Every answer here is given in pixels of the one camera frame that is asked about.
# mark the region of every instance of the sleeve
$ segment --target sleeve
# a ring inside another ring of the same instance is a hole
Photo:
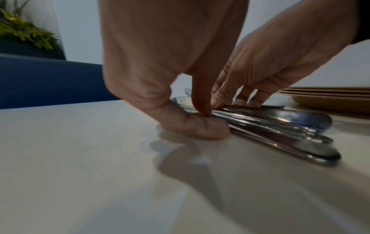
[[[370,0],[358,0],[360,25],[352,44],[370,39]]]

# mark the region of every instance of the fingernail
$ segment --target fingernail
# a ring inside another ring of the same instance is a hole
[[[217,101],[214,98],[211,98],[211,107],[214,108],[217,105]]]

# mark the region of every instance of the table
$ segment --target table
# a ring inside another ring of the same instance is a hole
[[[122,101],[0,110],[1,233],[370,233],[370,120],[332,117],[327,168]]]

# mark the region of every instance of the white table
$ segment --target white table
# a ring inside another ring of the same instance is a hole
[[[0,233],[369,233],[370,120],[333,119],[326,168],[122,101],[0,110]]]

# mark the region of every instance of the hand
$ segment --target hand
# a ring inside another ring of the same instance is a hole
[[[224,138],[226,122],[211,118],[211,88],[240,34],[245,0],[100,0],[104,81],[163,127]],[[203,115],[169,100],[181,74],[193,77],[192,101]]]
[[[357,0],[305,0],[246,36],[212,88],[212,107],[237,96],[235,105],[260,107],[327,63],[354,40]]]

